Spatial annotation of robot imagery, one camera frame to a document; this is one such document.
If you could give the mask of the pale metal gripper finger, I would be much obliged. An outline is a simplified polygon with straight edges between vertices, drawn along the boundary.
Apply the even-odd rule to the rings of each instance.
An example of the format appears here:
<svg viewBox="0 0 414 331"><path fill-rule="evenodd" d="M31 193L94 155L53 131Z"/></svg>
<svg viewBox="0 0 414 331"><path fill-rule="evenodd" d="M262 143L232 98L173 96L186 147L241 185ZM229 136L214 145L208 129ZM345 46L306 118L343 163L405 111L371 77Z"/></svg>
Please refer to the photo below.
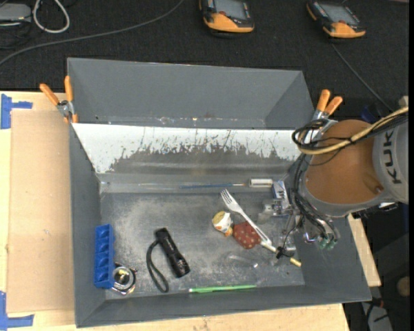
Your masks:
<svg viewBox="0 0 414 331"><path fill-rule="evenodd" d="M279 201L265 200L262 203L262 211L257 215L257 223L264 224L270 218L279 214Z"/></svg>
<svg viewBox="0 0 414 331"><path fill-rule="evenodd" d="M273 198L276 200L284 200L288 198L284 181L274 181L272 184Z"/></svg>

